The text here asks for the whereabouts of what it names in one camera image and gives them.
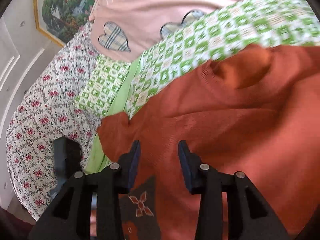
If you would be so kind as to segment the green white patterned quilt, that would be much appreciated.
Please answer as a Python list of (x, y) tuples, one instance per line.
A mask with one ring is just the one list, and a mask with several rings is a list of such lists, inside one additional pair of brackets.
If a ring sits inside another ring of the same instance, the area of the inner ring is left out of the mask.
[(245, 0), (202, 16), (131, 63), (99, 55), (75, 107), (100, 118), (134, 114), (172, 80), (207, 60), (222, 60), (251, 43), (319, 45), (319, 20), (306, 0)]

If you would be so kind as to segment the rust orange knit sweater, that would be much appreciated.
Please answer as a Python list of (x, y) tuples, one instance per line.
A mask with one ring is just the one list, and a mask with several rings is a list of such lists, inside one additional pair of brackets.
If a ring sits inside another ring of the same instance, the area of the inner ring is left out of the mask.
[(194, 238), (200, 198), (185, 187), (181, 140), (219, 172), (244, 172), (290, 236), (319, 205), (318, 46), (250, 44), (176, 78), (132, 118), (103, 121), (111, 161), (141, 145), (135, 185), (120, 199), (126, 239)]

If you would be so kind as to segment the lime green bed sheet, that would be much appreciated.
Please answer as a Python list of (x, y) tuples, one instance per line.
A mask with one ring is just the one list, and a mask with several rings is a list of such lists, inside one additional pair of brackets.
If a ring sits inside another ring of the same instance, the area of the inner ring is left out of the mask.
[[(129, 72), (125, 77), (123, 84), (117, 92), (114, 100), (111, 103), (107, 116), (115, 115), (124, 111), (125, 104), (129, 97), (129, 91), (132, 79), (135, 77), (136, 72), (139, 70), (140, 57), (133, 61), (129, 66)], [(98, 131), (93, 139), (91, 151), (89, 154), (88, 162), (85, 167), (86, 174), (92, 174), (102, 171), (105, 167), (112, 164), (109, 159), (109, 153), (107, 150), (107, 144), (112, 139), (112, 135), (108, 132), (104, 132), (106, 122), (102, 122), (102, 127), (98, 128)]]

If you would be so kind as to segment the framed landscape painting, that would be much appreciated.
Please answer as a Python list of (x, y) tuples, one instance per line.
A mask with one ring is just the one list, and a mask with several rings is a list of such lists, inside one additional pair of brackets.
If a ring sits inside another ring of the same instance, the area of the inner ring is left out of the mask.
[(64, 46), (85, 25), (95, 0), (33, 0), (36, 29)]

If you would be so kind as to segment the pink heart patterned pillow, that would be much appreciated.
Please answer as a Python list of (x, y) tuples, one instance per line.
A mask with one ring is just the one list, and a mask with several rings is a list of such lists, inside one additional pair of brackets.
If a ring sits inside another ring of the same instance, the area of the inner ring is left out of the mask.
[(131, 62), (169, 33), (243, 0), (95, 0), (91, 41), (101, 54)]

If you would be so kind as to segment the floral rose patterned pillow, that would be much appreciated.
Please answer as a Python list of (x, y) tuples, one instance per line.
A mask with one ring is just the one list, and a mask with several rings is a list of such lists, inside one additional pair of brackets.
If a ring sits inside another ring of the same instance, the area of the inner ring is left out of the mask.
[(85, 87), (98, 56), (86, 23), (52, 59), (12, 115), (5, 136), (9, 178), (20, 203), (34, 219), (50, 204), (57, 184), (54, 140), (67, 137), (80, 144), (80, 165), (86, 167), (95, 131), (95, 115), (77, 109), (76, 96)]

